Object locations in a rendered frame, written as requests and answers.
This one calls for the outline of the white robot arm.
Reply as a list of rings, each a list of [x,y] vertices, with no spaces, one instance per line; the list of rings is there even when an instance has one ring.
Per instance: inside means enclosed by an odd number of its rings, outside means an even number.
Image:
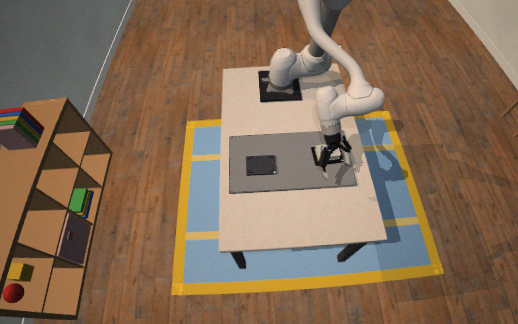
[[[324,3],[322,7],[321,1]],[[351,78],[347,93],[338,94],[332,86],[320,88],[316,92],[317,116],[322,133],[328,136],[341,131],[339,119],[372,113],[379,110],[385,101],[384,92],[373,88],[366,81],[358,63],[330,38],[341,10],[351,1],[297,0],[311,36],[310,45],[301,53],[287,48],[277,50],[270,62],[269,78],[262,78],[262,83],[268,84],[267,93],[293,95],[293,80],[327,72],[332,64],[331,57],[344,67]]]

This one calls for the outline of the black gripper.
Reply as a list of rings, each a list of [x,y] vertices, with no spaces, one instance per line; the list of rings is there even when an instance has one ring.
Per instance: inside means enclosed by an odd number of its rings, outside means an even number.
[[[346,137],[341,135],[340,132],[338,134],[332,135],[332,136],[324,135],[324,138],[325,138],[325,141],[326,141],[326,146],[321,146],[321,154],[320,154],[320,159],[319,159],[318,166],[323,168],[324,176],[329,178],[327,164],[328,164],[328,161],[329,161],[330,156],[333,153],[333,151],[335,151],[338,148],[341,148],[342,150],[344,150],[345,151],[344,152],[344,154],[345,154],[345,162],[348,163],[348,164],[351,164],[350,163],[350,155],[349,155],[349,153],[351,152],[350,150],[352,150],[352,147],[350,146],[350,144],[346,140]],[[340,144],[341,141],[346,146],[346,148],[343,145]],[[329,150],[331,150],[331,151],[329,151]]]

